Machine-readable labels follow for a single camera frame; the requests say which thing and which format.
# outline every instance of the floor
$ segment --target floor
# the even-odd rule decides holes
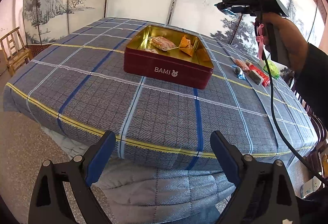
[[[4,61],[0,60],[0,74],[4,69]],[[42,162],[46,159],[53,163],[65,162],[68,157],[36,122],[20,113],[3,112],[2,90],[9,79],[8,71],[0,76],[0,194],[17,220],[27,223],[32,190]],[[300,196],[300,187],[309,180],[309,173],[300,162],[288,172],[295,193]],[[85,223],[69,184],[65,189],[76,221]],[[108,212],[101,189],[93,186],[92,191],[104,211]],[[229,197],[217,204],[220,212],[228,201]]]

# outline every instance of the silver bolt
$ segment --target silver bolt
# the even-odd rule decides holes
[[[282,166],[284,165],[284,163],[283,163],[281,160],[279,160],[279,159],[277,159],[277,160],[275,161],[275,163],[276,163],[276,165],[279,166],[279,167],[282,167]]]
[[[43,161],[42,165],[43,165],[44,167],[49,166],[49,165],[50,165],[50,160],[45,160],[45,161]]]
[[[76,155],[76,156],[73,158],[73,160],[74,160],[75,162],[80,162],[80,161],[82,160],[82,156],[81,156],[81,155]]]
[[[251,155],[244,155],[246,161],[252,161],[253,157]]]

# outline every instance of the red tin box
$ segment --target red tin box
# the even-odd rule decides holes
[[[183,36],[191,41],[191,57],[179,48],[162,51],[150,44],[150,39],[162,36],[179,46]],[[145,49],[155,49],[158,54]],[[149,25],[126,46],[124,71],[167,82],[204,89],[213,73],[213,64],[197,36],[169,28]]]

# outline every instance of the pink ribbon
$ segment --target pink ribbon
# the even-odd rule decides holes
[[[262,60],[262,52],[263,52],[263,46],[264,46],[264,36],[262,35],[262,28],[264,25],[261,23],[257,28],[257,34],[256,41],[259,43],[259,59]]]

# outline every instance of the table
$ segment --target table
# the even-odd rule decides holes
[[[121,158],[163,169],[220,170],[210,135],[220,130],[244,154],[286,166],[293,155],[279,137],[270,88],[236,77],[232,58],[257,60],[214,38],[197,35],[214,64],[204,90],[125,73],[126,44],[143,20],[104,18],[58,40],[20,68],[4,89],[4,110],[86,145],[106,130],[116,134]],[[274,80],[278,124],[301,155],[317,136],[285,82]]]

